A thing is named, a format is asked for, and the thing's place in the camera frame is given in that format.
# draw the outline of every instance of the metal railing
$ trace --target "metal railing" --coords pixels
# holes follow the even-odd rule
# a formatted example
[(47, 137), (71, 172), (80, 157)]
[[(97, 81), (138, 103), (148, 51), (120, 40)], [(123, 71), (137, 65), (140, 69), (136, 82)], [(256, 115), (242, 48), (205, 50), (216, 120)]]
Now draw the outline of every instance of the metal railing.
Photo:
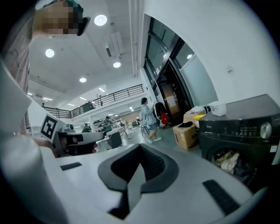
[(72, 118), (70, 110), (62, 110), (62, 109), (58, 109), (58, 108), (51, 108), (51, 107), (45, 107), (45, 106), (43, 108), (57, 118)]
[(94, 110), (98, 107), (104, 106), (106, 104), (125, 99), (127, 97), (131, 97), (140, 93), (143, 93), (143, 86), (142, 84), (137, 86), (132, 86), (127, 89), (123, 89), (114, 93), (111, 93), (107, 96), (102, 96), (100, 98), (97, 98), (95, 100), (89, 101), (88, 103), (85, 103), (84, 105), (75, 108), (71, 111), (71, 117), (76, 117), (80, 114), (83, 114), (87, 111)]

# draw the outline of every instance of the recessed light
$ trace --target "recessed light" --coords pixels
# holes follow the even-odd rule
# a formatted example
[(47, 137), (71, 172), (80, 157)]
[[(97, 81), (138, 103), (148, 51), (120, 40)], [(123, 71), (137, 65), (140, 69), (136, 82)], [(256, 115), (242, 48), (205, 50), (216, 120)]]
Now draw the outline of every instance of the recessed light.
[(79, 80), (80, 80), (80, 82), (86, 82), (87, 81), (87, 79), (84, 78), (84, 77), (80, 78)]
[(45, 55), (48, 57), (48, 58), (51, 58), (54, 56), (54, 51), (52, 49), (47, 49), (45, 51)]
[(46, 98), (46, 97), (43, 97), (43, 99), (44, 99), (44, 100), (52, 100), (52, 99), (50, 99), (50, 98)]
[(187, 56), (187, 59), (190, 59), (192, 56), (193, 56), (193, 54), (189, 54), (189, 55)]
[(107, 22), (107, 17), (105, 15), (98, 15), (94, 18), (94, 23), (97, 26), (103, 26)]
[(119, 68), (121, 66), (121, 63), (120, 62), (115, 62), (113, 64), (114, 68)]

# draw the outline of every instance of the doorway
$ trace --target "doorway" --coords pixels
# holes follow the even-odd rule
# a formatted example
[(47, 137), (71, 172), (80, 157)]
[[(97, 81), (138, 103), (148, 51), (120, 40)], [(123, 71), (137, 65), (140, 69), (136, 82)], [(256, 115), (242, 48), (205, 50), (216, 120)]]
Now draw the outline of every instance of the doorway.
[(184, 88), (178, 80), (178, 75), (168, 62), (157, 80), (165, 107), (173, 125), (183, 122), (184, 114), (190, 110), (189, 100)]

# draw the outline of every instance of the black washing machine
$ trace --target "black washing machine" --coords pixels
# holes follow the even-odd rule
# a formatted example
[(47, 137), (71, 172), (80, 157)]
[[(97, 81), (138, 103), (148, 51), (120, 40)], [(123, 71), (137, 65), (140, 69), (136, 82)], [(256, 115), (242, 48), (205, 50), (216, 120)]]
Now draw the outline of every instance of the black washing machine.
[(227, 152), (240, 155), (233, 175), (253, 192), (266, 185), (280, 140), (280, 107), (268, 95), (226, 104), (222, 117), (199, 120), (202, 157), (216, 163)]

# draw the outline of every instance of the worker in green shirt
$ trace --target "worker in green shirt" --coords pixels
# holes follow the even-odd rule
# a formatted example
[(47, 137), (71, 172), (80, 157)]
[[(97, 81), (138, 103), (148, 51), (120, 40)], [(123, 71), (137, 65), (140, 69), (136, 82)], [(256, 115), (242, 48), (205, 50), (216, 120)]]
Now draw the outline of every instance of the worker in green shirt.
[(106, 135), (107, 132), (112, 131), (112, 122), (109, 121), (110, 117), (106, 117), (106, 120), (104, 121), (104, 134)]
[(88, 126), (87, 123), (84, 124), (84, 129), (82, 131), (83, 133), (91, 132), (91, 128)]

